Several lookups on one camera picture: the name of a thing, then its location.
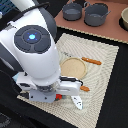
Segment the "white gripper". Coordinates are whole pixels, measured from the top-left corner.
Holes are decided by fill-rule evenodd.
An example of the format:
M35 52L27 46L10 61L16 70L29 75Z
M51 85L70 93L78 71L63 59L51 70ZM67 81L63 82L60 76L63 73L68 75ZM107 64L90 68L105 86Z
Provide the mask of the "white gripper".
M25 72L17 73L13 77L16 84L22 90L21 96L30 101L39 101L52 103L57 94L78 96L83 82L74 77L60 76L59 79L51 85L35 85L30 76Z

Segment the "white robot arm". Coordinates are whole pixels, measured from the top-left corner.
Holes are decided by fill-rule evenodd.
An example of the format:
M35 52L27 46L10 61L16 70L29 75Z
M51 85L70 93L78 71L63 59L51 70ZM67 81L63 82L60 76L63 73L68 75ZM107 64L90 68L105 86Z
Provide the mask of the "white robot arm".
M18 71L16 84L28 91L31 101L52 103L61 94L81 104L82 82L61 75L54 18L36 0L10 1L21 16L0 31L0 59Z

